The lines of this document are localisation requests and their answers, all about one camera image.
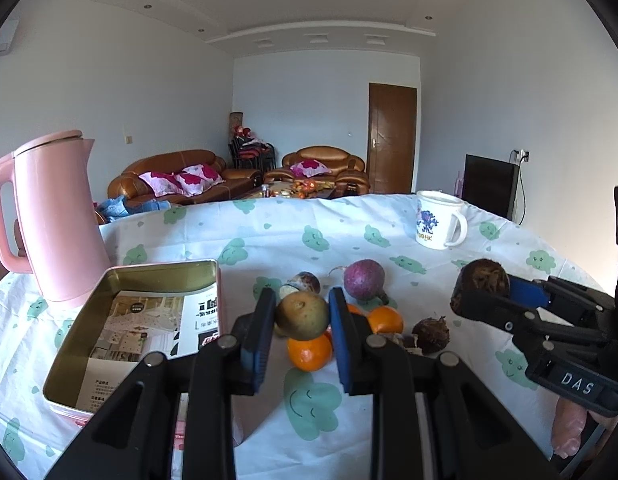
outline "kettle handle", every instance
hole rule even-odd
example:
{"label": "kettle handle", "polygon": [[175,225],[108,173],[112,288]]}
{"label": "kettle handle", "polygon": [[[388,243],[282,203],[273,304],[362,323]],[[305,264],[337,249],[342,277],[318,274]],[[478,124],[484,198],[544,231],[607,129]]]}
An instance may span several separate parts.
{"label": "kettle handle", "polygon": [[[0,189],[7,182],[14,184],[14,159],[11,153],[0,158]],[[3,203],[0,199],[0,261],[11,272],[32,272],[25,256],[15,256],[9,248],[7,230],[4,227]]]}

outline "screw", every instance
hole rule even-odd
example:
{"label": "screw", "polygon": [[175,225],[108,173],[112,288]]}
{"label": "screw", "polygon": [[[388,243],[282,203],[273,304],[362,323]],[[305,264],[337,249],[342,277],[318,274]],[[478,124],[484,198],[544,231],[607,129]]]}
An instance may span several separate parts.
{"label": "screw", "polygon": [[444,352],[440,354],[440,362],[444,366],[448,366],[449,368],[453,368],[460,364],[460,357],[455,355],[453,352]]}
{"label": "screw", "polygon": [[387,339],[381,335],[372,334],[367,336],[367,344],[371,346],[371,348],[382,348],[387,344]]}
{"label": "screw", "polygon": [[238,339],[236,339],[235,336],[231,334],[225,334],[224,336],[220,336],[220,338],[218,338],[218,346],[225,350],[233,348],[237,344]]}
{"label": "screw", "polygon": [[164,361],[164,355],[162,354],[162,352],[149,352],[143,359],[143,362],[148,367],[158,366],[163,361]]}

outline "white wall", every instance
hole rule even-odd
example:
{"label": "white wall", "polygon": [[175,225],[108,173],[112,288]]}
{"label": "white wall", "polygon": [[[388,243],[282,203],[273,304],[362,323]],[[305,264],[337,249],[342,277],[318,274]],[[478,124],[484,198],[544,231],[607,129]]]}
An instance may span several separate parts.
{"label": "white wall", "polygon": [[96,139],[88,173],[99,202],[139,158],[190,148],[228,155],[232,71],[229,55],[140,14],[30,0],[11,53],[0,57],[0,156],[36,136],[80,129]]}
{"label": "white wall", "polygon": [[435,53],[423,67],[419,189],[452,190],[465,153],[529,150],[524,226],[613,291],[618,51],[593,10],[470,0]]}
{"label": "white wall", "polygon": [[278,161],[305,146],[327,144],[367,160],[369,83],[418,89],[420,58],[364,50],[302,50],[236,59],[233,110],[276,148]]}

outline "table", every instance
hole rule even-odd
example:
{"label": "table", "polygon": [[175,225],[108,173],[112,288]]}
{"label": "table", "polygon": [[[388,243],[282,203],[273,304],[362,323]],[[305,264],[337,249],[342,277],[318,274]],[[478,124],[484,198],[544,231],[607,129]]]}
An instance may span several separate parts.
{"label": "table", "polygon": [[[390,304],[403,314],[405,329],[425,317],[445,316],[451,330],[447,349],[467,362],[549,455],[556,395],[524,380],[526,362],[510,335],[459,318],[449,299],[460,268],[485,257],[522,278],[552,274],[599,286],[541,238],[474,206],[466,207],[468,235],[460,246],[424,248],[416,242],[417,209],[413,195],[236,200],[134,215],[100,231],[113,264],[217,259],[229,325],[253,310],[264,286],[277,290],[295,273],[308,270],[326,294],[342,285],[342,273],[329,275],[331,269],[373,258],[385,268],[385,289]],[[534,259],[539,255],[541,264]],[[364,310],[379,304],[347,300]],[[0,441],[8,433],[11,455],[29,480],[43,478],[79,430],[52,413],[41,392],[57,346],[78,311],[53,312],[41,301],[30,274],[8,274],[0,281]],[[299,418],[294,411],[292,394],[306,397],[310,390],[319,392],[311,402],[326,413],[321,421],[329,424]],[[368,478],[371,404],[370,397],[343,394],[334,361],[311,374],[299,372],[289,361],[285,341],[275,338],[260,394],[235,399],[246,436],[235,450],[238,477]],[[178,478],[179,451],[174,464]]]}
{"label": "table", "polygon": [[[272,182],[269,184],[269,192],[272,196],[279,196],[280,198],[295,198],[295,197],[284,197],[282,195],[278,195],[278,193],[282,190],[291,190],[293,187],[292,182]],[[307,198],[322,198],[324,200],[329,200],[334,198],[336,195],[336,188],[332,187],[330,189],[322,189],[313,193],[311,196]],[[241,196],[241,199],[246,198],[262,198],[262,189],[255,188],[251,191],[248,191],[244,195]]]}

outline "pink electric kettle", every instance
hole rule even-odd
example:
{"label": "pink electric kettle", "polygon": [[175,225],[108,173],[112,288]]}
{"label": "pink electric kettle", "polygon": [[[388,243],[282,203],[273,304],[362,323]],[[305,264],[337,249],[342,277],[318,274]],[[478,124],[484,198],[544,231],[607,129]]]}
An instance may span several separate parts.
{"label": "pink electric kettle", "polygon": [[49,306],[86,301],[110,266],[87,180],[93,139],[71,130],[31,140],[0,158],[0,189],[14,186],[27,256],[7,241],[0,199],[0,261],[12,272],[33,272]]}

